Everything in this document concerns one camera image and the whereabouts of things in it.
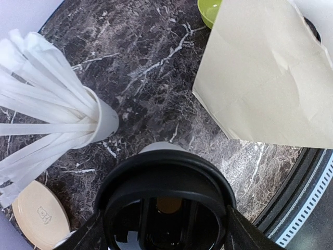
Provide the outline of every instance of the round coaster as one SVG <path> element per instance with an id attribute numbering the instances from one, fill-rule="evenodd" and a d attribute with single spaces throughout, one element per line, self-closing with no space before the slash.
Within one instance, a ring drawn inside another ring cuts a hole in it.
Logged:
<path id="1" fill-rule="evenodd" d="M 52 250 L 70 232 L 66 212 L 54 193 L 33 181 L 12 204 L 23 234 L 41 250 Z"/>

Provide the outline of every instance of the beige paper bag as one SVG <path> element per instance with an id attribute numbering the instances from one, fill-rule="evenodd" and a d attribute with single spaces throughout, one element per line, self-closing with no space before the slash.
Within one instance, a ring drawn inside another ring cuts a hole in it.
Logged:
<path id="1" fill-rule="evenodd" d="M 223 0 L 193 93 L 231 139 L 333 148 L 332 63 L 286 0 Z"/>

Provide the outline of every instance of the marble countertop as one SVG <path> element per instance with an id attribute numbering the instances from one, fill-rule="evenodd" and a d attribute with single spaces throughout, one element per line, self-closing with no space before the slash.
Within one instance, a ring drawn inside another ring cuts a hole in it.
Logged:
<path id="1" fill-rule="evenodd" d="M 300 154 L 297 147 L 228 140 L 192 95 L 210 33 L 196 1 L 67 0 L 41 33 L 120 116 L 114 136 L 67 152 L 38 178 L 64 204 L 73 230 L 92 214 L 106 175 L 152 142 L 178 144 L 215 164 L 251 221 Z M 0 122 L 30 121 L 0 111 Z M 38 138 L 0 137 L 1 159 Z M 16 224 L 11 208 L 3 211 Z"/>

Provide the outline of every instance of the lime green bowl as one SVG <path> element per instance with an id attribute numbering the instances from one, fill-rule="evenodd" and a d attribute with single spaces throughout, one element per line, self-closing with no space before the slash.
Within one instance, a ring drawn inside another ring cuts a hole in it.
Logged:
<path id="1" fill-rule="evenodd" d="M 222 0 L 198 0 L 198 9 L 203 22 L 212 28 Z"/>

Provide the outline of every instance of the logo on coaster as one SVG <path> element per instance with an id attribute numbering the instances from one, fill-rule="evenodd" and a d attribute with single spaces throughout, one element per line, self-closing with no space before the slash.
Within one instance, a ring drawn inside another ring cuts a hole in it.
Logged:
<path id="1" fill-rule="evenodd" d="M 42 206 L 37 209 L 37 213 L 40 215 L 45 225 L 51 222 L 52 216 L 50 216 Z"/>

